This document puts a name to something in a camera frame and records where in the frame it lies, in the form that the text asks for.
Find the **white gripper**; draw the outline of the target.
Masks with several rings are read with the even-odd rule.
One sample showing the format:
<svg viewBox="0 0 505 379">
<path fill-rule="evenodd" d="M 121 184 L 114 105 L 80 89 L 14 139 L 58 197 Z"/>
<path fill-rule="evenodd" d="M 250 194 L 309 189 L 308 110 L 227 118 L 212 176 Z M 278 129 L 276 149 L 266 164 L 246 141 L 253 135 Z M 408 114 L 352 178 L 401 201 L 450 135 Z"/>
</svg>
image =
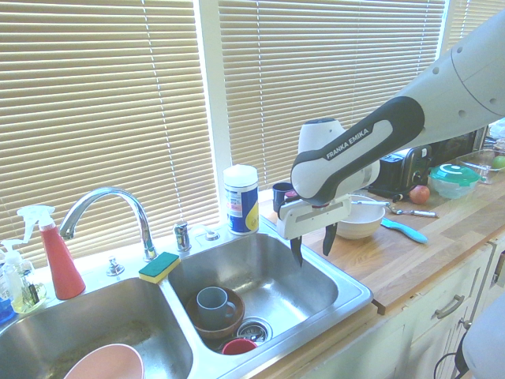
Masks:
<svg viewBox="0 0 505 379">
<path fill-rule="evenodd" d="M 335 240 L 337 223 L 346 219 L 350 210 L 349 194 L 333 199 L 322 208 L 312 206 L 304 200 L 292 201 L 280 207 L 276 230 L 280 237 L 290 240 L 294 259 L 302 267 L 302 235 L 325 227 L 323 255 L 328 256 Z"/>
</svg>

